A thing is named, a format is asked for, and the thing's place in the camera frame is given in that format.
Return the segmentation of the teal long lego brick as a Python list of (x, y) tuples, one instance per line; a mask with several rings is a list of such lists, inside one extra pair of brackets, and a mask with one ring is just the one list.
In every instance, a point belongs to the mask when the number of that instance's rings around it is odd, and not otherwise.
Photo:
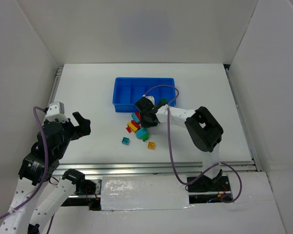
[(140, 117), (140, 113), (139, 113), (139, 112), (134, 112), (134, 113), (132, 113), (132, 114), (131, 114), (131, 117), (132, 117), (132, 119), (133, 119), (136, 123), (140, 124), (140, 122), (141, 122), (141, 117)]

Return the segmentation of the teal rounded lego brick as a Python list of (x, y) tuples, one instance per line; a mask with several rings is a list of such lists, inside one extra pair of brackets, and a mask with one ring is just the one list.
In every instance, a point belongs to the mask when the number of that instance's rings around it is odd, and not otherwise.
[(141, 139), (143, 135), (145, 135), (146, 133), (148, 133), (148, 130), (146, 128), (140, 128), (139, 130), (136, 131), (136, 137), (138, 139)]

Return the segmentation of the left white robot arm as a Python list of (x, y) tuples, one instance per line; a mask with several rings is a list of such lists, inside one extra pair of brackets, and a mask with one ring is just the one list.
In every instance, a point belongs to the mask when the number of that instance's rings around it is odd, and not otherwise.
[(36, 120), (40, 131), (30, 153), (23, 159), (14, 197), (7, 213), (0, 216), (0, 234), (40, 234), (66, 199), (85, 187), (85, 175), (75, 169), (65, 171), (53, 192), (38, 200), (59, 166), (69, 143), (91, 132), (90, 120), (74, 112), (78, 125), (45, 112), (46, 120)]

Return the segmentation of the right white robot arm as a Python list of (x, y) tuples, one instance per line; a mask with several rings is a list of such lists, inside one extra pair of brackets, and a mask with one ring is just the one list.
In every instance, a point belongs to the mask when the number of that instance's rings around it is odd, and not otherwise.
[[(220, 166), (219, 146), (224, 133), (223, 128), (206, 107), (196, 110), (171, 107), (169, 104), (159, 103), (157, 105), (143, 96), (135, 107), (141, 115), (143, 127), (155, 127), (158, 124), (167, 124), (168, 151), (171, 166), (177, 180), (189, 186), (197, 181), (206, 187), (213, 187), (222, 176)], [(184, 182), (177, 173), (173, 160), (170, 126), (176, 125), (187, 129), (194, 146), (203, 154), (202, 173), (195, 179)]]

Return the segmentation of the red yellow lego cluster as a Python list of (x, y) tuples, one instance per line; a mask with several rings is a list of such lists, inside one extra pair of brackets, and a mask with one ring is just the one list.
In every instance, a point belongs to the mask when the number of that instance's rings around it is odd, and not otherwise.
[(140, 130), (140, 128), (141, 128), (140, 125), (134, 120), (132, 120), (131, 122), (128, 122), (126, 127), (129, 133), (131, 132), (136, 133), (138, 130)]

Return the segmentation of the blue divided plastic bin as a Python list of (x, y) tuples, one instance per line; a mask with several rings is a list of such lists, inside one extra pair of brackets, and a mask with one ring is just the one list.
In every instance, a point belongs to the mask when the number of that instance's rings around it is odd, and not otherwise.
[(113, 100), (115, 111), (118, 113), (132, 113), (138, 111), (135, 107), (135, 103), (144, 95), (154, 97), (155, 103), (159, 103), (162, 99), (171, 101), (176, 91), (167, 87), (167, 85), (174, 86), (175, 82), (173, 78), (129, 78), (118, 77), (115, 78)]

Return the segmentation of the small orange lego brick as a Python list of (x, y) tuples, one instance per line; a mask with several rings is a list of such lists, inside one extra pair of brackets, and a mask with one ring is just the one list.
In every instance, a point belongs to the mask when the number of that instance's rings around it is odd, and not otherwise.
[(148, 142), (148, 145), (147, 145), (147, 148), (148, 148), (148, 149), (151, 149), (151, 150), (154, 150), (154, 149), (155, 149), (155, 143), (149, 141), (149, 142)]

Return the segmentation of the small teal lego brick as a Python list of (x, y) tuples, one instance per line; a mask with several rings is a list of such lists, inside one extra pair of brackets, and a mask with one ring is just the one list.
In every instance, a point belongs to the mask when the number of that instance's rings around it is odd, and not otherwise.
[(124, 145), (129, 145), (129, 143), (130, 143), (130, 139), (127, 138), (127, 137), (123, 137), (123, 139), (122, 139), (122, 144), (124, 144)]

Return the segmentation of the white foil covered panel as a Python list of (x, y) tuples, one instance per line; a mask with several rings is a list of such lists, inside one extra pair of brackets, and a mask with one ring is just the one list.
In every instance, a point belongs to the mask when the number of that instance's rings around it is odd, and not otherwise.
[(173, 175), (105, 176), (104, 211), (180, 210), (189, 208), (188, 192)]

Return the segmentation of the aluminium front rail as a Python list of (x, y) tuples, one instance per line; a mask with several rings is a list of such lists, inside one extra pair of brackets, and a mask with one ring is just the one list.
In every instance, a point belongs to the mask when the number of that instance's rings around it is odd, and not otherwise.
[[(233, 162), (228, 163), (235, 170), (241, 172), (257, 171), (253, 161), (248, 163)], [(176, 163), (178, 173), (196, 174), (202, 171), (202, 163)], [(173, 174), (170, 163), (139, 163), (139, 164), (64, 164), (60, 165), (53, 173), (61, 176), (68, 169), (75, 169), (84, 173), (86, 176), (105, 176), (105, 175), (159, 175)]]

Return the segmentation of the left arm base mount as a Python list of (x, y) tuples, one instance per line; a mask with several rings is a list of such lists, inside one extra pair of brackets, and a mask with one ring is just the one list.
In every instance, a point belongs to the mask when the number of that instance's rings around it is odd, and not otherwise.
[(101, 179), (86, 179), (78, 190), (70, 195), (62, 204), (62, 207), (86, 207), (90, 211), (101, 210)]

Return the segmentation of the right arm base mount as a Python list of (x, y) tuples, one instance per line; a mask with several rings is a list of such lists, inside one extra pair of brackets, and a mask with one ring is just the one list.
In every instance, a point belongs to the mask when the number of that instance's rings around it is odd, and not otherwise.
[(210, 185), (201, 178), (186, 187), (190, 204), (231, 202), (233, 196), (227, 175), (223, 175), (214, 184)]

